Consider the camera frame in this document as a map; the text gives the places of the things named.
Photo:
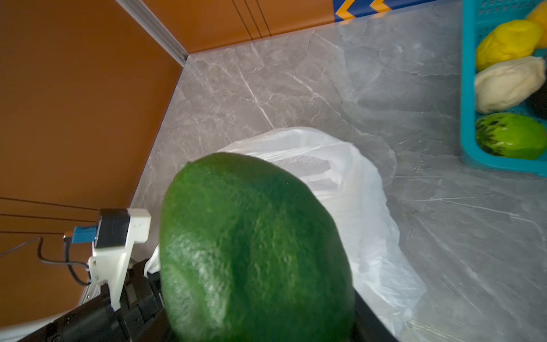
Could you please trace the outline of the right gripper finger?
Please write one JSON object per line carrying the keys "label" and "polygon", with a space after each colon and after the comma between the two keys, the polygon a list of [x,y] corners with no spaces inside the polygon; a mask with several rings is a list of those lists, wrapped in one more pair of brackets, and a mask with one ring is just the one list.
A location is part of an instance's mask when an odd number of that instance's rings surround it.
{"label": "right gripper finger", "polygon": [[372,309],[355,290],[356,320],[351,332],[352,342],[397,342]]}

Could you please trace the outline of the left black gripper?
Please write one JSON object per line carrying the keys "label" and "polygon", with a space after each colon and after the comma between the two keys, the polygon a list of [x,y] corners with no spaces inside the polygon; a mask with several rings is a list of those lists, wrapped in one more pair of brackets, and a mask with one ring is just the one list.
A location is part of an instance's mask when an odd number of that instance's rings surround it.
{"label": "left black gripper", "polygon": [[145,264],[142,261],[128,269],[117,311],[111,306],[108,287],[102,285],[96,298],[21,340],[170,341],[160,273],[145,273]]}

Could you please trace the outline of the white plastic bag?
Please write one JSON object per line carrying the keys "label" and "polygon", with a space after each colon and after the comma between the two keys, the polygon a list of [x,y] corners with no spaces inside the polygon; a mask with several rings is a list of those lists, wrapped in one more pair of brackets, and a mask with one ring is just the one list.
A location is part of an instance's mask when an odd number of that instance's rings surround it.
{"label": "white plastic bag", "polygon": [[274,130],[218,152],[269,162],[312,191],[336,223],[354,293],[396,337],[426,288],[400,249],[400,231],[372,162],[353,144],[313,128]]}

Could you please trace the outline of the green avocado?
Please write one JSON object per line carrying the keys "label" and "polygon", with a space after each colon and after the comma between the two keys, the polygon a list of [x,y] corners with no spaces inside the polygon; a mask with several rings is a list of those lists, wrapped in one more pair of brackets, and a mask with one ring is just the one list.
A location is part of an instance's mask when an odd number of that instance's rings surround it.
{"label": "green avocado", "polygon": [[160,276],[179,341],[347,341],[350,264],[299,178],[218,152],[176,174],[160,218]]}

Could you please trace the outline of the green lime fruit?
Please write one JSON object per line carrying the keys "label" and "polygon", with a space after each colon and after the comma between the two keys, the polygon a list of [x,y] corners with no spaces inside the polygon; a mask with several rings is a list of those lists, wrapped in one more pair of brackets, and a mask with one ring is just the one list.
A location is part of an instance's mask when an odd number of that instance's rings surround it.
{"label": "green lime fruit", "polygon": [[546,128],[533,118],[494,113],[475,122],[477,145],[489,155],[537,160],[546,152]]}

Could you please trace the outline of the pale round fruit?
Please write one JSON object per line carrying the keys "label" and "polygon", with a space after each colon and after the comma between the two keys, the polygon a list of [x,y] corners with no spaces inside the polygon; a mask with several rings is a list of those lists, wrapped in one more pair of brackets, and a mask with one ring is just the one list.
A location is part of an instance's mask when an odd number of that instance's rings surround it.
{"label": "pale round fruit", "polygon": [[529,56],[494,64],[474,77],[475,111],[505,111],[524,102],[545,82],[543,58]]}

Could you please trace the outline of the yellow lemon fruit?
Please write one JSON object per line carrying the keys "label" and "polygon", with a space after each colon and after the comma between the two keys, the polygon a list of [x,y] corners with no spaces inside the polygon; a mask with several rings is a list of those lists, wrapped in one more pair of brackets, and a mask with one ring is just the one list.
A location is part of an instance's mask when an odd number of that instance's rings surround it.
{"label": "yellow lemon fruit", "polygon": [[514,20],[499,25],[478,45],[476,70],[532,56],[543,35],[543,27],[533,21]]}

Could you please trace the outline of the teal plastic basket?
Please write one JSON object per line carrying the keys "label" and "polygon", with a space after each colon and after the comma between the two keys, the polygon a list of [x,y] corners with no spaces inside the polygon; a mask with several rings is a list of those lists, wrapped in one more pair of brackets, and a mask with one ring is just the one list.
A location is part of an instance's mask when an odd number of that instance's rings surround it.
{"label": "teal plastic basket", "polygon": [[462,78],[460,101],[460,145],[462,161],[473,168],[520,172],[546,176],[546,154],[538,160],[494,157],[485,153],[476,142],[474,77],[475,51],[479,43],[498,25],[525,19],[540,1],[463,1],[462,15]]}

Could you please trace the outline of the dark avocado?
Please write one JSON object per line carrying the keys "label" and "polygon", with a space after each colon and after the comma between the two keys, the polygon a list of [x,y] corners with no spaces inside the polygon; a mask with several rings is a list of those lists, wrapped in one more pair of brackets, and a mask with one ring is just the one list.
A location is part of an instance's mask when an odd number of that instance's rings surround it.
{"label": "dark avocado", "polygon": [[529,110],[537,117],[547,119],[547,83],[530,95],[527,100]]}

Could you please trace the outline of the yellow red mango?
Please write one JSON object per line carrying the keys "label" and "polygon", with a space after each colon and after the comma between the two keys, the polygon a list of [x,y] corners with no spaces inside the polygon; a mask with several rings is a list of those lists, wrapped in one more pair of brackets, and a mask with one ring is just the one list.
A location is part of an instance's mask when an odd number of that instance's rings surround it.
{"label": "yellow red mango", "polygon": [[547,0],[538,4],[530,14],[527,20],[537,23],[543,30],[543,36],[538,43],[537,49],[547,48]]}

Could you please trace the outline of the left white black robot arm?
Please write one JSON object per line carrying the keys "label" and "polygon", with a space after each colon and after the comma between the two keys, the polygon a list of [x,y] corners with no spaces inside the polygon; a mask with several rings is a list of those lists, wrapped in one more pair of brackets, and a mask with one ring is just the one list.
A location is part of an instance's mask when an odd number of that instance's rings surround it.
{"label": "left white black robot arm", "polygon": [[145,260],[128,269],[118,310],[106,284],[76,309],[1,329],[2,341],[177,341],[162,298],[160,264]]}

